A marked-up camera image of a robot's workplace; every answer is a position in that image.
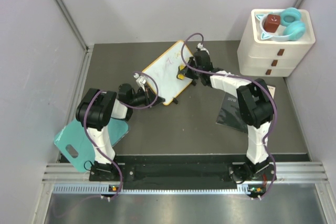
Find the yellow black whiteboard eraser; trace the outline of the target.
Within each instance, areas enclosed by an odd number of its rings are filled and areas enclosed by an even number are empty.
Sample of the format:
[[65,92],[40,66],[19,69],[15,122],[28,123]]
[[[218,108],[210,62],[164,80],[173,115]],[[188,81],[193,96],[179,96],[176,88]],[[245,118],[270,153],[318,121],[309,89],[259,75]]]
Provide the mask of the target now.
[[185,73],[187,71],[187,67],[185,65],[180,65],[178,67],[178,72],[177,72],[177,75],[176,77],[179,79],[179,80],[183,80],[185,78]]

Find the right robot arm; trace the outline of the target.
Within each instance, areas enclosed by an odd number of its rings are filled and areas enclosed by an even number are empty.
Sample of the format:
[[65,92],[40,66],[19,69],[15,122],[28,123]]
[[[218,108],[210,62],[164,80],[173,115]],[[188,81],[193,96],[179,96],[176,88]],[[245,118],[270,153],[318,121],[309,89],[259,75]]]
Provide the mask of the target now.
[[201,80],[204,86],[222,90],[238,101],[240,117],[247,125],[247,158],[251,163],[245,166],[245,174],[252,180],[264,174],[267,153],[268,132],[274,115],[272,96],[263,79],[248,79],[213,67],[206,50],[198,50],[184,65],[178,67],[177,78],[187,77]]

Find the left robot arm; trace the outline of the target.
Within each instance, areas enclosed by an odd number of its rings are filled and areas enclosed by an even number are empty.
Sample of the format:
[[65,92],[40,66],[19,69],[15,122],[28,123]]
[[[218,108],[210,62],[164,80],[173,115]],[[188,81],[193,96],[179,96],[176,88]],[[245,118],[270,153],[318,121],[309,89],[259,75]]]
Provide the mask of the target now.
[[118,166],[112,163],[116,153],[108,133],[110,119],[128,121],[133,109],[149,108],[163,102],[165,99],[157,96],[148,85],[137,91],[128,83],[121,84],[118,92],[94,88],[87,91],[76,109],[76,120],[87,131],[95,152],[94,161],[103,164],[103,177],[114,180],[119,174]]

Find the yellow framed whiteboard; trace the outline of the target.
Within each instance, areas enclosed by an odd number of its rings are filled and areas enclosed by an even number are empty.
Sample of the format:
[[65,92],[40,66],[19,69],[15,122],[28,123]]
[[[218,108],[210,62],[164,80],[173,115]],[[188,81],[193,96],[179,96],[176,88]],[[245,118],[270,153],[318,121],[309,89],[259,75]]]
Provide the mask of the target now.
[[177,78],[179,66],[184,65],[183,61],[188,61],[192,56],[191,51],[183,44],[184,41],[177,41],[142,70],[143,73],[152,77],[147,78],[146,82],[152,89],[158,87],[158,95],[165,100],[164,105],[172,103],[192,83],[190,78],[182,80]]

